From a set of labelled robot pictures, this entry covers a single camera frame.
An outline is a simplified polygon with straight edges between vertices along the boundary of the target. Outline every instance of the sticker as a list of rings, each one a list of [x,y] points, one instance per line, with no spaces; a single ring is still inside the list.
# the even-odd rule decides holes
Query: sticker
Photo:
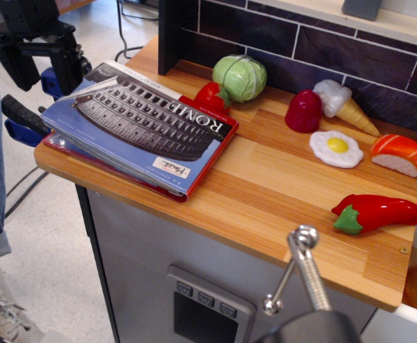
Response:
[[[166,159],[163,159],[162,157],[157,157],[153,162],[153,166],[155,168],[171,173],[172,175],[176,175],[183,179],[186,179],[189,173],[191,172],[191,169],[189,169],[188,167],[181,166],[180,164],[168,161]]]

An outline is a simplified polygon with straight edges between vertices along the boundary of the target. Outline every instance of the book cover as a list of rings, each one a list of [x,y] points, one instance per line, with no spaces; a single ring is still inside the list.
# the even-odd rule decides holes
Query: book cover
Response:
[[[88,73],[41,118],[80,149],[72,153],[181,202],[238,129],[234,119],[112,61]],[[44,143],[63,149],[50,139]]]

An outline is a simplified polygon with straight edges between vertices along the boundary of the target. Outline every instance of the sneaker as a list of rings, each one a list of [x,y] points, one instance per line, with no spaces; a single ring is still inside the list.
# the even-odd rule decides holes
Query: sneaker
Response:
[[[69,343],[57,332],[44,334],[17,305],[0,269],[0,337],[10,343]]]

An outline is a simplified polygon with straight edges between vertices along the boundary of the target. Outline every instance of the button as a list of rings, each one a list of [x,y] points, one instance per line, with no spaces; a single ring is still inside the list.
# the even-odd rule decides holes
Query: button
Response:
[[[237,310],[233,309],[232,307],[221,303],[220,305],[220,312],[222,314],[225,314],[226,316],[230,317],[230,318],[236,318],[237,315]]]
[[[182,284],[181,282],[177,282],[177,290],[186,295],[187,297],[193,296],[193,289],[190,286],[186,286],[185,284]]]
[[[197,296],[197,300],[202,304],[206,305],[207,307],[213,307],[215,305],[215,300],[212,297],[209,297],[207,294],[200,293]]]

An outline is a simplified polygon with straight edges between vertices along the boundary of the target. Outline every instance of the toy kitchen counter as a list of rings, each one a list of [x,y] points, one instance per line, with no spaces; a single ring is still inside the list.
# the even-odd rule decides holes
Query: toy kitchen counter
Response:
[[[187,61],[158,75],[157,38],[127,66],[192,99],[211,80],[211,69]],[[252,101],[233,103],[230,116],[239,130],[184,204],[75,156],[37,146],[39,167],[77,185],[118,341],[194,342],[189,332],[204,326],[203,317],[194,314],[201,294],[209,295],[202,300],[214,300],[212,312],[219,304],[233,310],[230,320],[245,335],[232,342],[254,342],[308,311],[296,275],[285,288],[282,313],[267,317],[261,309],[291,257],[287,236],[300,224],[319,231],[313,256],[330,300],[359,331],[376,307],[393,311],[399,306],[415,227],[393,224],[350,236],[333,228],[337,216],[331,209],[349,194],[417,203],[417,177],[374,164],[369,151],[376,138],[337,118],[323,118],[320,130],[353,137],[364,158],[352,169],[324,164],[309,146],[310,134],[286,126],[292,98],[266,87]],[[381,133],[417,139],[413,131],[381,121],[375,125]],[[178,297],[181,293],[185,299]],[[187,310],[194,311],[196,322],[173,327]]]

